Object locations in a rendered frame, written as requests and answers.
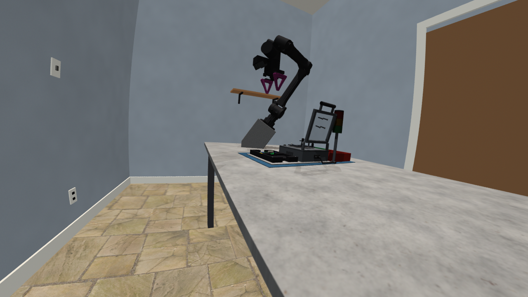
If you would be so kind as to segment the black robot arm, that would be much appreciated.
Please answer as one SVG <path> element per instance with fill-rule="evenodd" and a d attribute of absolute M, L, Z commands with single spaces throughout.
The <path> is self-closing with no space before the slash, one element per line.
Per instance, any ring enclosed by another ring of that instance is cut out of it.
<path fill-rule="evenodd" d="M 287 109 L 285 107 L 285 104 L 289 100 L 290 96 L 292 96 L 293 92 L 298 87 L 299 83 L 302 81 L 302 79 L 309 75 L 312 63 L 306 59 L 299 51 L 295 48 L 293 45 L 292 40 L 286 39 L 283 36 L 276 36 L 275 40 L 272 41 L 270 39 L 266 40 L 266 42 L 262 45 L 262 53 L 267 57 L 262 56 L 256 56 L 253 58 L 253 66 L 256 70 L 264 67 L 264 73 L 268 70 L 271 70 L 273 68 L 277 69 L 278 61 L 280 61 L 280 54 L 284 53 L 285 55 L 292 58 L 296 63 L 298 63 L 298 72 L 296 76 L 293 78 L 292 82 L 289 84 L 283 95 L 280 97 L 279 100 L 275 100 L 270 106 L 269 106 L 269 114 L 268 117 L 265 117 L 264 120 L 262 120 L 266 125 L 271 127 L 273 130 L 273 126 L 275 125 L 275 121 L 280 119 Z M 281 107 L 279 107 L 280 105 Z"/>

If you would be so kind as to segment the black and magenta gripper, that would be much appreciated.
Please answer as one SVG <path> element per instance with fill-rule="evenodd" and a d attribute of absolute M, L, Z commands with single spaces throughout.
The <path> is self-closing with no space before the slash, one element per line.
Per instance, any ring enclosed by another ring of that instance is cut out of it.
<path fill-rule="evenodd" d="M 280 70 L 280 62 L 278 61 L 278 66 L 277 66 L 277 69 L 273 68 L 271 70 L 268 70 L 267 72 L 263 73 L 263 76 L 269 76 L 270 79 L 261 79 L 261 82 L 262 82 L 262 85 L 264 87 L 264 90 L 265 90 L 265 93 L 266 94 L 269 94 L 269 91 L 271 89 L 271 86 L 272 86 L 272 83 L 273 81 L 275 81 L 275 87 L 276 87 L 276 90 L 279 91 L 282 84 L 284 83 L 285 79 L 287 78 L 286 75 L 284 75 L 284 71 L 283 70 Z M 278 86 L 278 80 L 277 79 L 282 79 L 282 81 L 280 82 L 280 85 Z M 269 83 L 269 87 L 268 87 L 268 90 L 266 90 L 266 86 L 265 86 L 265 83 Z"/>

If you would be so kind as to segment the red bin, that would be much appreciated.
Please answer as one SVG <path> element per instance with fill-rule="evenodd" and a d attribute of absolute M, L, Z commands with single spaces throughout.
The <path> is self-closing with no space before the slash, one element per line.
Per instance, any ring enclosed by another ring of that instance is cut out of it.
<path fill-rule="evenodd" d="M 328 161 L 332 161 L 333 150 L 329 150 Z M 335 162 L 350 161 L 351 153 L 336 151 Z"/>

